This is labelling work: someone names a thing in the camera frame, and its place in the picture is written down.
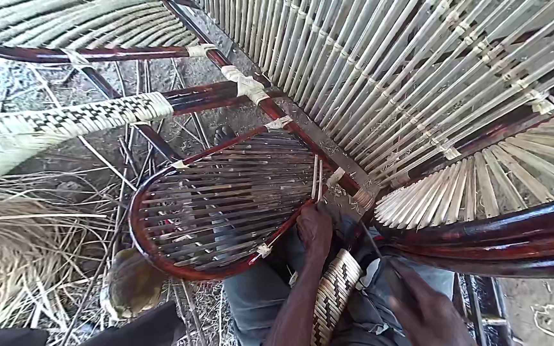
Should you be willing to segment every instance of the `man's hand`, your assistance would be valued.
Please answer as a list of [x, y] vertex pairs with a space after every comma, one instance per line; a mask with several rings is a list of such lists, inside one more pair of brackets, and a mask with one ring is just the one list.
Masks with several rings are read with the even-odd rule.
[[422, 316], [417, 316], [405, 303], [389, 298], [390, 309], [413, 346], [476, 345], [447, 296], [433, 290], [412, 268], [398, 260], [391, 263], [410, 287], [422, 312]]
[[322, 260], [331, 248], [332, 220], [328, 213], [318, 210], [315, 204], [306, 206], [296, 218], [298, 236], [303, 241], [308, 256]]

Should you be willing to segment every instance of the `woven chair seat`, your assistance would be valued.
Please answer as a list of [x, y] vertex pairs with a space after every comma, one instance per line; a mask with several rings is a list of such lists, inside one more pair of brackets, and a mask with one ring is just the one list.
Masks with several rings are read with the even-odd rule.
[[0, 1], [0, 45], [6, 47], [130, 49], [196, 43], [160, 1]]

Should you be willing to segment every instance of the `ground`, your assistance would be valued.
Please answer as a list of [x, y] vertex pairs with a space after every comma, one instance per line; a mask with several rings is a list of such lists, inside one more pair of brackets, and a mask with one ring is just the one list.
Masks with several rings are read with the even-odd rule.
[[[228, 58], [238, 66], [244, 73], [252, 71], [251, 62], [246, 59], [236, 46], [217, 29], [206, 18], [198, 19], [198, 24], [205, 29], [218, 45], [218, 47], [227, 54]], [[183, 76], [187, 86], [214, 83], [223, 81], [224, 78], [219, 70], [214, 67], [207, 59], [175, 59], [174, 63]], [[121, 89], [119, 80], [113, 63], [95, 64], [100, 73], [115, 86]], [[135, 62], [122, 62], [120, 64], [124, 78], [124, 88], [127, 95], [135, 94], [136, 85], [136, 65]], [[38, 70], [44, 77], [50, 81], [63, 79], [70, 71], [69, 66], [42, 67]], [[151, 72], [151, 90], [167, 91], [173, 85], [174, 73], [172, 61], [170, 59], [152, 60], [150, 62]], [[86, 102], [95, 102], [103, 100], [104, 97], [95, 90], [87, 79], [81, 76], [75, 76], [68, 84], [58, 86], [51, 85], [58, 101], [63, 105], [74, 105]], [[181, 85], [174, 83], [174, 88], [181, 88]], [[52, 101], [39, 87], [33, 72], [23, 63], [3, 62], [0, 64], [0, 111], [19, 111], [19, 110], [41, 110], [51, 108]], [[240, 132], [261, 125], [268, 121], [268, 118], [260, 113], [260, 110], [252, 105], [225, 107], [218, 110], [209, 110], [200, 113], [200, 116], [207, 129], [207, 133], [212, 134], [214, 129], [222, 124], [229, 124], [234, 130]], [[178, 121], [184, 122], [188, 116], [179, 117]], [[189, 131], [195, 133], [192, 123], [187, 127]], [[193, 139], [186, 131], [181, 131], [180, 126], [173, 121], [167, 121], [165, 128], [161, 132], [162, 136], [169, 141], [171, 146], [179, 154], [187, 156], [197, 153], [201, 150], [200, 144]], [[89, 142], [102, 153], [107, 160], [111, 161], [116, 167], [122, 166], [121, 155], [119, 154], [117, 139], [123, 136], [122, 129], [112, 129], [103, 132], [93, 133], [88, 137]], [[147, 150], [145, 142], [139, 138], [134, 145], [134, 153], [144, 155]], [[13, 173], [26, 174], [40, 172], [45, 170], [71, 171], [79, 169], [90, 169], [100, 166], [99, 162], [91, 153], [80, 144], [76, 139], [69, 140], [56, 148], [48, 150], [36, 157], [24, 162]], [[108, 185], [112, 177], [96, 173], [87, 177], [92, 183], [105, 186]], [[63, 180], [57, 179], [45, 182], [52, 188], [57, 188]], [[538, 314], [538, 319], [542, 327], [554, 333], [554, 279], [502, 279], [502, 285], [506, 295], [510, 322], [515, 335], [527, 345], [554, 345], [554, 336], [545, 334], [534, 324], [534, 311], [532, 308], [543, 311], [543, 307], [548, 310], [548, 315]], [[180, 289], [180, 283], [176, 284], [179, 295], [186, 307], [184, 295]], [[193, 290], [199, 306], [199, 318], [203, 322], [202, 330], [207, 335], [209, 344], [222, 345], [233, 342], [232, 334], [227, 330], [229, 323], [229, 314], [225, 297], [221, 292], [220, 283], [200, 283], [194, 284]], [[189, 310], [187, 319], [191, 321]], [[190, 338], [193, 344], [197, 339], [192, 332]]]
[[549, 308], [549, 315], [538, 314], [538, 321], [541, 327], [554, 333], [554, 279], [501, 279], [501, 284], [514, 334], [525, 345], [554, 346], [554, 336], [535, 326], [532, 310]]

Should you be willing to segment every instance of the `white cane binding wrap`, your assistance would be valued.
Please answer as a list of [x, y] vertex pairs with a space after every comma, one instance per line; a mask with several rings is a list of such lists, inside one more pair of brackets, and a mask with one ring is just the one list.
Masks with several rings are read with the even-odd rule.
[[358, 278], [363, 274], [354, 257], [341, 249], [320, 280], [313, 312], [312, 346], [326, 346]]
[[172, 115], [159, 92], [46, 111], [0, 113], [0, 176], [64, 140]]

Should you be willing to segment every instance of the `curved cane rod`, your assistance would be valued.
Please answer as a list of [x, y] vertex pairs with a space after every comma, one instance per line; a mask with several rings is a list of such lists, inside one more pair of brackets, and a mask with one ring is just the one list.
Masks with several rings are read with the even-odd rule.
[[19, 163], [64, 140], [131, 122], [172, 115], [159, 92], [55, 108], [0, 113], [0, 177]]

